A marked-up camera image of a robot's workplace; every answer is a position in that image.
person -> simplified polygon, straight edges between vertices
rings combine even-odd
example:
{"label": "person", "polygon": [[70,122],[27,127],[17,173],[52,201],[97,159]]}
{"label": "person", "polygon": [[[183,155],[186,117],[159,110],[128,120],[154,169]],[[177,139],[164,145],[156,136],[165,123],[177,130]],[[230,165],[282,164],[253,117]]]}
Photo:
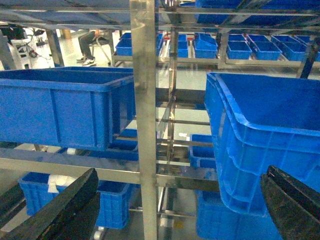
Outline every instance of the person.
{"label": "person", "polygon": [[82,66],[85,67],[97,65],[96,58],[92,56],[89,45],[94,43],[99,36],[102,36],[99,40],[109,42],[110,38],[107,30],[92,30],[78,37],[82,57],[76,60],[77,63],[83,63]]}

sneaker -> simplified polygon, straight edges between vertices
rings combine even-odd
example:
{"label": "sneaker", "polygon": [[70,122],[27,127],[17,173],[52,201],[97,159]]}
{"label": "sneaker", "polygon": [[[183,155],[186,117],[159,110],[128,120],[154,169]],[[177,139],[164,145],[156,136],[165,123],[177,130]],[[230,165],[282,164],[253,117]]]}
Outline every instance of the sneaker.
{"label": "sneaker", "polygon": [[81,58],[78,58],[78,59],[76,60],[76,62],[77,62],[77,63],[84,63],[85,60],[86,60],[86,58],[83,56],[83,57],[81,57]]}
{"label": "sneaker", "polygon": [[82,66],[84,66],[84,67],[91,67],[91,66],[95,66],[95,65],[97,65],[97,63],[96,63],[96,58],[93,58],[93,59],[87,59],[87,60],[85,60],[85,62],[82,64]]}

metal shelf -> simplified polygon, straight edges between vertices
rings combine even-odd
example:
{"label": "metal shelf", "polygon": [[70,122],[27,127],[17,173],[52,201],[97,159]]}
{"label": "metal shelf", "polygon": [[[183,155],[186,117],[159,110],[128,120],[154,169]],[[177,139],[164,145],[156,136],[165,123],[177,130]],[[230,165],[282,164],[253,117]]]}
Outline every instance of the metal shelf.
{"label": "metal shelf", "polygon": [[[139,162],[114,161],[48,153],[40,151],[25,151],[18,149],[0,149],[0,168],[32,171],[48,174],[80,176],[89,168],[96,168],[101,180],[141,184],[142,214],[144,239],[156,240],[163,236],[163,229],[158,225],[158,215],[174,216],[173,198],[177,189],[219,191],[217,181],[204,179],[206,169],[194,169],[186,163],[187,145],[199,145],[197,142],[178,141],[174,139],[175,110],[177,108],[198,109],[203,105],[204,91],[176,89],[177,65],[206,64],[217,65],[219,69],[232,66],[264,66],[264,67],[291,67],[299,68],[298,77],[308,78],[314,60],[319,51],[320,38],[308,46],[306,58],[303,62],[290,61],[258,61],[258,60],[231,60],[227,59],[227,44],[229,33],[259,33],[270,34],[304,34],[317,36],[320,27],[320,13],[317,10],[264,10],[262,8],[269,0],[243,0],[235,9],[209,9],[179,7],[179,1],[171,0],[170,5],[162,4],[156,8],[155,0],[130,0],[129,8],[107,7],[23,7],[0,6],[0,20],[23,26],[48,29],[48,42],[54,63],[64,66],[57,34],[53,29],[80,28],[80,29],[121,29],[131,30],[133,56],[119,56],[113,52],[111,41],[112,61],[133,62],[136,121],[138,130]],[[41,19],[24,19],[19,16],[23,11],[52,11],[52,12],[78,12],[96,13],[105,19],[105,22],[63,22],[45,21]],[[130,14],[130,22],[117,22],[106,18],[108,13]],[[164,19],[156,22],[156,15]],[[229,17],[220,25],[197,23],[194,14],[220,14]],[[243,25],[242,22],[250,16],[293,16],[295,20],[280,25]],[[211,30],[219,35],[219,59],[179,58],[178,33],[179,32],[207,32]],[[170,31],[171,49],[170,57],[156,56],[156,33],[160,30]],[[0,54],[1,61],[6,69],[11,66],[8,56]],[[169,88],[157,88],[156,66],[158,63],[168,63],[170,68]],[[163,116],[158,116],[157,107],[165,108]],[[184,121],[184,124],[206,125],[206,122]],[[168,138],[163,139],[167,129]],[[157,152],[157,144],[162,144]]]}

gray pants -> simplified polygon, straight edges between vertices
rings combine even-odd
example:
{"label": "gray pants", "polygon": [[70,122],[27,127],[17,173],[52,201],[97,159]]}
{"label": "gray pants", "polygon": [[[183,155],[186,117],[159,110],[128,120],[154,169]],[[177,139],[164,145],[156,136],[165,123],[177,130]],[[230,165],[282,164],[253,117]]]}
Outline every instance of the gray pants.
{"label": "gray pants", "polygon": [[95,41],[94,38],[95,38],[94,31],[88,32],[88,33],[78,37],[80,50],[81,50],[82,55],[86,56],[88,59],[91,59],[91,60],[93,60],[94,57],[91,54],[89,45]]}

blue storage bin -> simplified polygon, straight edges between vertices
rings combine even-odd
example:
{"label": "blue storage bin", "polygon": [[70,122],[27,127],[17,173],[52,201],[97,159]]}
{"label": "blue storage bin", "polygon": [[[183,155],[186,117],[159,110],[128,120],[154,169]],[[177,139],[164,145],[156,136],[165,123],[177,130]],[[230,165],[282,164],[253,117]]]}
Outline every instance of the blue storage bin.
{"label": "blue storage bin", "polygon": [[[202,143],[211,143],[211,135],[191,134],[190,140]],[[190,165],[195,168],[216,169],[216,159],[213,147],[188,146]]]}
{"label": "blue storage bin", "polygon": [[226,53],[229,59],[249,59],[252,50],[245,41],[229,41]]}
{"label": "blue storage bin", "polygon": [[292,20],[293,16],[266,16],[266,15],[253,15],[243,21],[244,25],[267,25],[273,26],[282,24]]}
{"label": "blue storage bin", "polygon": [[[29,216],[37,213],[42,207],[53,200],[58,193],[48,193],[49,174],[30,172],[19,179],[26,201],[26,213]],[[61,193],[65,186],[56,186]],[[123,229],[129,220],[129,207],[132,206],[138,187],[134,184],[99,181],[100,212],[96,220],[96,226]]]}
{"label": "blue storage bin", "polygon": [[284,52],[283,43],[298,43],[296,39],[288,35],[273,35],[271,42],[274,43],[282,52]]}
{"label": "blue storage bin", "polygon": [[123,38],[115,46],[116,54],[120,56],[132,56],[131,38]]}
{"label": "blue storage bin", "polygon": [[247,40],[242,34],[230,34],[229,35],[229,42],[230,41],[246,42]]}
{"label": "blue storage bin", "polygon": [[251,42],[250,47],[258,60],[278,60],[282,51],[270,41]]}
{"label": "blue storage bin", "polygon": [[189,55],[188,52],[188,42],[187,41],[178,41],[178,58],[187,58]]}
{"label": "blue storage bin", "polygon": [[[156,39],[156,54],[159,56],[160,50],[164,42],[163,33],[159,33]],[[132,56],[132,39],[131,33],[126,32],[120,38],[119,43],[115,46],[116,54],[120,56]]]}
{"label": "blue storage bin", "polygon": [[[125,129],[121,135],[122,137],[137,137],[136,129]],[[104,158],[104,159],[118,159],[138,161],[138,142],[130,140],[115,139],[109,148],[105,151],[92,151],[89,157]]]}
{"label": "blue storage bin", "polygon": [[[196,0],[195,7],[205,9],[234,9],[240,2],[241,0]],[[195,14],[194,17],[200,24],[222,24],[228,15]]]}
{"label": "blue storage bin", "polygon": [[299,42],[286,42],[282,44],[283,55],[289,61],[302,61],[307,47]]}
{"label": "blue storage bin", "polygon": [[[265,216],[260,175],[274,165],[298,180],[314,180],[320,165],[320,94],[316,80],[208,73],[210,118],[223,203]],[[311,186],[320,188],[320,181]]]}
{"label": "blue storage bin", "polygon": [[136,114],[132,69],[11,70],[0,79],[4,142],[104,151]]}
{"label": "blue storage bin", "polygon": [[249,34],[247,36],[248,42],[270,42],[270,40],[265,35],[254,35]]}
{"label": "blue storage bin", "polygon": [[[310,36],[302,36],[302,35],[296,35],[294,36],[294,39],[298,40],[303,45],[308,45],[310,43]],[[315,59],[315,61],[320,62],[320,51]]]}
{"label": "blue storage bin", "polygon": [[179,34],[178,35],[178,42],[187,42],[187,41],[188,41],[187,34]]}
{"label": "blue storage bin", "polygon": [[158,37],[156,38],[156,55],[157,56],[160,55],[160,51],[161,51],[163,43],[164,43],[164,34],[159,33]]}
{"label": "blue storage bin", "polygon": [[196,33],[193,41],[195,57],[199,59],[217,58],[218,44],[210,34]]}
{"label": "blue storage bin", "polygon": [[120,37],[120,39],[131,39],[131,32],[125,32],[124,34],[122,34],[122,36]]}
{"label": "blue storage bin", "polygon": [[304,45],[308,45],[308,43],[310,43],[310,36],[296,35],[294,36],[294,39],[298,40],[298,42]]}
{"label": "blue storage bin", "polygon": [[217,192],[198,191],[196,232],[208,240],[281,240],[270,216],[250,216],[228,209]]}

